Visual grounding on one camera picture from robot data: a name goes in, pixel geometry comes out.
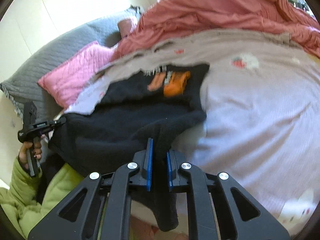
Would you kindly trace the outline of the person's left hand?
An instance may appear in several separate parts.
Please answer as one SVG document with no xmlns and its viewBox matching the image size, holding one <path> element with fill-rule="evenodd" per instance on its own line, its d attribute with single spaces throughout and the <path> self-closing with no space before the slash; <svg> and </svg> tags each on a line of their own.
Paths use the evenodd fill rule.
<svg viewBox="0 0 320 240">
<path fill-rule="evenodd" d="M 27 158 L 27 151 L 34 147 L 34 150 L 32 150 L 32 155 L 35 159 L 41 160 L 42 158 L 42 145 L 39 139 L 35 141 L 35 145 L 33 145 L 31 142 L 25 141 L 22 144 L 22 147 L 18 154 L 18 162 L 20 163 L 20 166 L 26 171 L 29 172 L 29 165 L 28 165 L 28 158 Z"/>
</svg>

